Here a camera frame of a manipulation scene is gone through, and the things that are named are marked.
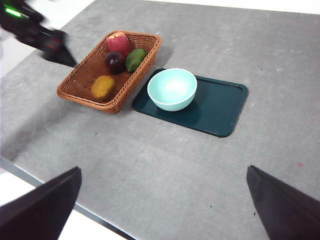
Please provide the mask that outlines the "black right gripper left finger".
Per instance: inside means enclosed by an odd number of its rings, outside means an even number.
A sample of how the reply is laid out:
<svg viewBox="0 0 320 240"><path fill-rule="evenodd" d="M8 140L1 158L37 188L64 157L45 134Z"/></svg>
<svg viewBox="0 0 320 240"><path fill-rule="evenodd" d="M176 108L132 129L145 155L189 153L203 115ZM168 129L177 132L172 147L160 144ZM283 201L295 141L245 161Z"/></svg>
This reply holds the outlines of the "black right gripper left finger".
<svg viewBox="0 0 320 240"><path fill-rule="evenodd" d="M57 240L82 184L74 167L0 207L2 240Z"/></svg>

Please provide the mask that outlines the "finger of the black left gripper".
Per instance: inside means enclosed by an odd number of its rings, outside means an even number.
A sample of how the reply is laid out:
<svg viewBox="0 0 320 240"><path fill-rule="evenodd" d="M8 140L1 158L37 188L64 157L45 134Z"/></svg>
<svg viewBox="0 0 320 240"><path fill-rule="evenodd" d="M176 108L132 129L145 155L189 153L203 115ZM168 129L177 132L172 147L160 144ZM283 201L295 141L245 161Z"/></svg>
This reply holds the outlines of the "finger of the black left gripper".
<svg viewBox="0 0 320 240"><path fill-rule="evenodd" d="M43 58L47 61L72 68L78 65L77 61L66 47L61 47L56 50L48 49L43 52Z"/></svg>

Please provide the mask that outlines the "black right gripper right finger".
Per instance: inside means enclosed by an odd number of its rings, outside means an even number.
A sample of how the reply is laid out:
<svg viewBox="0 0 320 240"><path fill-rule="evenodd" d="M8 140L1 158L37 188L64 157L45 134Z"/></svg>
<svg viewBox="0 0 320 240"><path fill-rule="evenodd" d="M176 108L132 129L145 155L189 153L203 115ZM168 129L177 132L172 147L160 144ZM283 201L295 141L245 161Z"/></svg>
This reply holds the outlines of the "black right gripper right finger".
<svg viewBox="0 0 320 240"><path fill-rule="evenodd" d="M320 202L254 165L246 181L270 240L318 240Z"/></svg>

